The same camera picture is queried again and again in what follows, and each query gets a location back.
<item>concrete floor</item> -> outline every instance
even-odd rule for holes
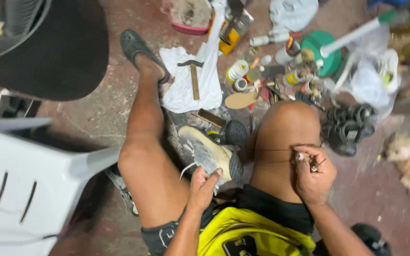
[[[157,54],[161,47],[183,46],[196,54],[206,36],[189,36],[174,31],[168,16],[160,11],[159,0],[102,0],[107,15],[110,58],[104,80],[87,97],[72,102],[45,102],[39,115],[54,118],[52,130],[94,147],[120,145],[124,141],[126,121],[137,90],[138,74],[125,59],[119,35],[132,28],[139,32]],[[250,37],[265,35],[271,28],[270,0],[254,1],[248,11],[255,23],[240,47],[218,61],[219,77],[242,55]],[[330,0],[319,9],[307,31],[326,30],[340,37],[351,28],[370,19],[362,0]],[[276,47],[261,47],[261,56],[274,54]],[[393,255],[410,254],[410,197],[399,182],[394,166],[377,160],[384,140],[395,131],[410,134],[410,115],[390,116],[377,127],[375,135],[365,139],[354,158],[329,153],[339,170],[330,202],[349,225],[367,222],[378,227],[390,242]],[[88,232],[79,232],[61,240],[52,256],[146,255],[140,236],[140,221],[133,217],[116,188],[110,186],[106,203]]]

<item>thigh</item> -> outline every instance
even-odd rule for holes
[[[254,142],[254,170],[250,185],[282,201],[301,203],[294,190],[291,164],[296,144],[320,142],[317,113],[303,102],[278,102],[265,114]]]
[[[189,181],[179,171],[157,138],[127,139],[118,161],[124,183],[139,212],[142,227],[177,221],[189,197]]]

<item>white rag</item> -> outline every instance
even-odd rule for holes
[[[205,51],[203,67],[197,67],[200,100],[193,99],[191,68],[178,67],[178,63],[195,60],[192,54],[187,54],[183,47],[172,49],[161,48],[159,54],[168,72],[175,78],[170,89],[162,98],[163,107],[175,113],[184,113],[198,109],[219,108],[222,103],[221,86],[219,84],[218,62],[219,33],[224,23],[226,0],[214,0],[215,17]]]

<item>pink container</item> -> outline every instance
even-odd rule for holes
[[[174,29],[178,32],[188,35],[204,35],[208,31],[210,27],[210,21],[208,20],[207,25],[205,27],[191,27],[179,23],[175,23],[172,19],[172,10],[170,10],[170,15],[168,16],[170,19],[170,23],[174,27]]]

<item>man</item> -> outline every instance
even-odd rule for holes
[[[327,204],[336,169],[317,147],[319,119],[308,105],[279,102],[268,110],[240,152],[242,162],[254,162],[249,184],[235,206],[215,210],[222,169],[207,177],[198,167],[191,182],[180,180],[160,145],[158,84],[168,72],[136,32],[123,32],[121,44],[140,81],[118,167],[151,255],[308,255],[314,224],[330,254],[372,255]]]

